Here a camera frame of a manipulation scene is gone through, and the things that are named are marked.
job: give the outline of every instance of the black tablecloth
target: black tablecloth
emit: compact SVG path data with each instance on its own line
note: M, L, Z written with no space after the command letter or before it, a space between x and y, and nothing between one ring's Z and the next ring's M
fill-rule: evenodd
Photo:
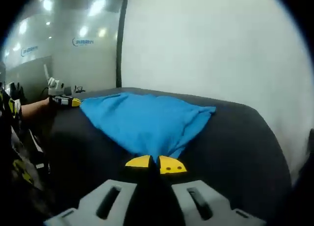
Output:
M188 171L227 197L231 207L270 219L291 190L286 160L259 113L242 104L137 88L75 94L83 99L121 92L170 95L200 106L216 106L201 133L179 160ZM132 155L92 126L79 108L59 111L52 126L52 179L69 205L107 179L116 179Z

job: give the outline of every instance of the person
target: person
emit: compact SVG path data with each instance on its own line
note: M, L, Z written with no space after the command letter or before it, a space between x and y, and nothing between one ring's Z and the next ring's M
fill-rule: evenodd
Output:
M4 90L6 68L0 63L0 147L4 173L4 206L6 216L14 213L11 223L32 222L42 225L51 217L51 204L36 167L30 161L27 147L20 141L21 125L50 111L49 98L20 105Z

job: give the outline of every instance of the blue cloth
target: blue cloth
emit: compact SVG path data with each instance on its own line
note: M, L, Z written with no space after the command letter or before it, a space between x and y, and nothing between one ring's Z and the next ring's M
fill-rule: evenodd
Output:
M83 100L91 123L136 155L178 158L205 126L215 107L200 107L169 96L117 95Z

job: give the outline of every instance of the blue towel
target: blue towel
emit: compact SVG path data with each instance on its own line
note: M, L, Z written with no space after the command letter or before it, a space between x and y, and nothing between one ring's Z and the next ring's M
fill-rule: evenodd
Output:
M91 123L136 155L178 158L205 126L215 107L200 107L169 96L117 95L83 100Z

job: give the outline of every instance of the wall logo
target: wall logo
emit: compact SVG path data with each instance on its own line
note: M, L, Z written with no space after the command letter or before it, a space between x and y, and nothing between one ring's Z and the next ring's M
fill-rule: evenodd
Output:
M21 49L21 56L24 57L27 53L33 52L35 50L38 50L38 46L29 47L27 49L22 48Z
M72 44L75 47L86 46L86 45L90 45L90 44L93 44L93 43L94 43L94 40L76 40L75 38L73 38L73 40L72 40Z

